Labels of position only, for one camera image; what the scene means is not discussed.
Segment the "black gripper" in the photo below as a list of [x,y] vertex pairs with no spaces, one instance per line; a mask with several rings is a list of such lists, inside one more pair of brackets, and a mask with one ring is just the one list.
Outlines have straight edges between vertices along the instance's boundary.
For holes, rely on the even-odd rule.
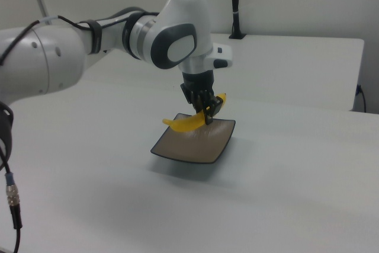
[[196,113],[204,112],[205,124],[213,122],[213,117],[221,110],[223,99],[214,95],[214,72],[205,71],[198,74],[182,73],[184,83],[181,89],[189,104],[192,104]]

